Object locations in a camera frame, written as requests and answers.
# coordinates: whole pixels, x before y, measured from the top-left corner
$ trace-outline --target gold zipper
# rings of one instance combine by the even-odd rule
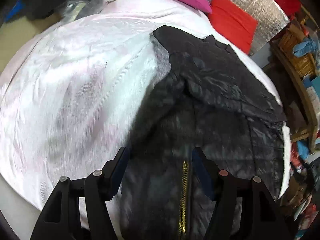
[[[188,162],[184,161],[182,164],[182,192],[180,198],[179,239],[184,239],[186,236],[188,173],[189,164]]]

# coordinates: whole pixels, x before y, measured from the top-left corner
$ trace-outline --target screw head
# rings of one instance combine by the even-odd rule
[[[64,182],[64,181],[66,181],[67,179],[68,179],[68,177],[65,176],[65,175],[63,175],[63,176],[60,177],[59,181],[60,181],[60,182]]]
[[[260,182],[261,182],[261,179],[260,179],[260,177],[258,177],[258,176],[254,176],[254,177],[253,177],[253,181],[254,181],[254,182],[257,182],[257,183],[260,183]]]
[[[229,172],[227,172],[226,170],[221,170],[219,171],[219,174],[225,177],[225,176],[228,176]]]
[[[96,177],[99,177],[101,174],[102,174],[101,170],[96,170],[96,171],[93,172],[93,175],[96,176]]]

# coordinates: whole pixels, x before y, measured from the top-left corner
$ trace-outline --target black puffer jacket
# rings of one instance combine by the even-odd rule
[[[153,35],[172,68],[145,98],[131,133],[121,232],[124,239],[202,239],[215,203],[192,169],[193,147],[236,177],[260,176],[277,197],[285,116],[230,46],[169,26]]]

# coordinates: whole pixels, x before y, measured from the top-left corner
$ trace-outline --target bed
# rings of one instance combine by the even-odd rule
[[[176,0],[116,0],[106,4],[100,14],[67,25],[57,23],[35,36],[1,74],[0,173],[10,185],[3,190],[28,207],[6,206],[6,199],[1,198],[0,209],[5,208],[4,216],[20,239],[30,238],[33,223],[22,230],[15,219],[17,214],[34,221],[60,176],[86,177],[113,159],[125,143],[144,94],[169,72],[167,65],[157,65],[149,38],[162,25],[199,38],[212,34],[230,44],[202,12]],[[231,47],[281,105],[265,73],[240,49],[233,44]],[[133,59],[142,68],[134,68]],[[106,62],[108,74],[102,75]],[[107,120],[97,119],[101,111]],[[103,126],[95,130],[93,123]],[[282,131],[284,176],[280,196],[289,183],[291,145],[285,123]],[[116,207],[120,195],[119,191],[107,203],[118,236]],[[82,225],[88,227],[84,201],[80,201],[80,213]]]

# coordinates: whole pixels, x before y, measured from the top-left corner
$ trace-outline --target red pillow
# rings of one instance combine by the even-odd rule
[[[258,21],[230,0],[212,0],[208,18],[212,27],[249,54]]]

